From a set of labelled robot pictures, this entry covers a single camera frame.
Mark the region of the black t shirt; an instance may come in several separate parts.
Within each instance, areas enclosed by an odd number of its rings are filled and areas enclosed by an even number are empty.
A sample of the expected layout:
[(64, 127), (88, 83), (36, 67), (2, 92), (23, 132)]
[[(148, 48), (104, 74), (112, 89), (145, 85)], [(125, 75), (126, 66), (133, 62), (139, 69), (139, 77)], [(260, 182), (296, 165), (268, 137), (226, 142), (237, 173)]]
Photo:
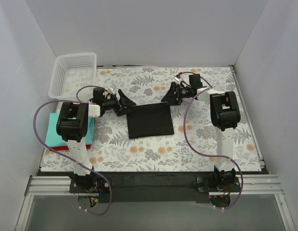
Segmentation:
[(136, 106), (127, 113), (127, 124), (130, 139), (174, 134), (170, 106), (165, 103)]

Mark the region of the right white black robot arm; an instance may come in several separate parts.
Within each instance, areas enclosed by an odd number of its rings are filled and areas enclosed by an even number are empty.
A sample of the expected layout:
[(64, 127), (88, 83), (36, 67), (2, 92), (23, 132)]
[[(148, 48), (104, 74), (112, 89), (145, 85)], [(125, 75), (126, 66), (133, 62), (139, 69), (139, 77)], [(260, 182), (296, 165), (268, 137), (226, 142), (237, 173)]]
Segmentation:
[[(235, 168), (238, 164), (233, 160), (233, 138), (241, 114), (233, 91), (218, 91), (211, 84), (204, 86), (204, 80), (199, 74), (188, 72), (189, 83), (181, 77), (183, 72), (178, 73), (171, 82), (170, 88), (161, 102), (169, 106), (181, 105), (182, 100), (190, 98), (183, 117), (183, 134), (188, 146), (197, 154), (204, 157), (216, 158), (211, 180), (207, 183), (209, 187), (217, 191), (223, 191), (235, 183)], [(186, 134), (186, 118), (193, 101), (203, 101), (210, 105), (211, 123), (215, 127), (217, 135), (217, 154), (208, 155), (197, 151), (188, 141)]]

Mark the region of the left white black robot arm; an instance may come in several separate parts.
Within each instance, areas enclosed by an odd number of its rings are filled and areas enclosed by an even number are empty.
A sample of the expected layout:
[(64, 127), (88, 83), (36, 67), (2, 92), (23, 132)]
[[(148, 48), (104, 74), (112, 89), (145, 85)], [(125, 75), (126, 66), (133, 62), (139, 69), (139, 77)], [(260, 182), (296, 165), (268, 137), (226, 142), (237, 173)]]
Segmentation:
[(92, 99), (87, 103), (64, 102), (59, 113), (56, 132), (66, 142), (71, 158), (77, 165), (74, 169), (76, 186), (88, 193), (98, 187), (85, 143), (89, 119), (102, 117), (108, 110), (114, 111), (117, 116), (123, 116), (136, 106), (122, 90), (118, 90), (118, 99), (114, 89), (95, 87)]

